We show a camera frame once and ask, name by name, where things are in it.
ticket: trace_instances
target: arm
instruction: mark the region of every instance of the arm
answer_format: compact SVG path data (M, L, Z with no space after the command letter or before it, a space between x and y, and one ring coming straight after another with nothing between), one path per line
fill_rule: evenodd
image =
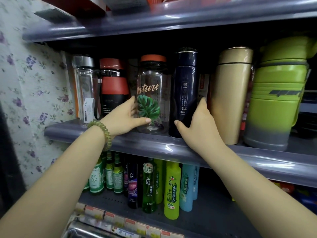
M176 126L185 142L218 174L263 238L313 238L317 216L244 162L222 141L205 99L190 128Z
M134 97L101 120L112 136L149 123L133 119ZM105 145L101 128L93 126L79 136L59 159L0 220L1 238L58 238Z

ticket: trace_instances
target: light blue bottle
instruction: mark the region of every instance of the light blue bottle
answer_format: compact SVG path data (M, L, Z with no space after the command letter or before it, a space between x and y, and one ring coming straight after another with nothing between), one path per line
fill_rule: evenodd
M197 200L197 197L198 197L198 177L199 177L199 166L195 166L193 200Z
M179 195L179 206L183 211L191 211L193 208L194 174L194 165L183 164Z

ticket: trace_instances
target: forearm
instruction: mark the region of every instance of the forearm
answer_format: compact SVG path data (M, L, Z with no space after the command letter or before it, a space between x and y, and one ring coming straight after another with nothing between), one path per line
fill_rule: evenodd
M60 237L104 144L97 126L79 136L1 219L0 237Z
M203 158L264 238L316 237L317 216L267 180L228 147Z

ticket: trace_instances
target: left hand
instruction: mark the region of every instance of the left hand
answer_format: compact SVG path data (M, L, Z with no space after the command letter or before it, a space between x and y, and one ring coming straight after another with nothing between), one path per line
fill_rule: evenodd
M129 132L131 129L148 124L149 118L133 118L136 114L138 104L135 102L135 96L112 110L107 116L100 120L108 129L112 138Z

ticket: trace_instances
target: dark blue thermos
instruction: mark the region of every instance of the dark blue thermos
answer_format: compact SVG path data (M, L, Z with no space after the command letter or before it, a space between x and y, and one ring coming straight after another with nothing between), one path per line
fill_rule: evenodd
M197 51L184 48L176 53L176 67L172 75L169 130L170 136L181 138L174 121L180 120L187 127L197 107L199 76Z

